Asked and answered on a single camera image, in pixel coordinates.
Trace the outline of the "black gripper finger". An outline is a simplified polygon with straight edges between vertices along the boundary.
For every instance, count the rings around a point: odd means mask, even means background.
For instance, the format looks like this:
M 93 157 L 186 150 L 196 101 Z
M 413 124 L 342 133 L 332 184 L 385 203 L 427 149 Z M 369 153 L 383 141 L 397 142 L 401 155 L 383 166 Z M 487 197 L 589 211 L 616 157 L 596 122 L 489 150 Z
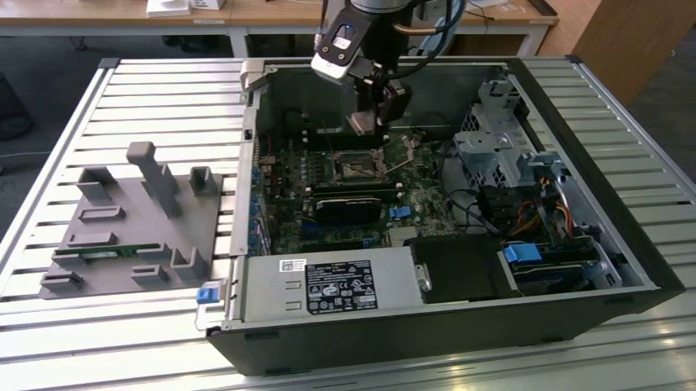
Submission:
M 383 87 L 383 101 L 378 106 L 377 122 L 379 125 L 397 121 L 403 116 L 411 100 L 411 87 L 401 82 L 389 82 Z
M 382 89 L 374 86 L 357 86 L 355 87 L 355 111 L 370 112 L 377 115 L 378 104 L 382 99 Z

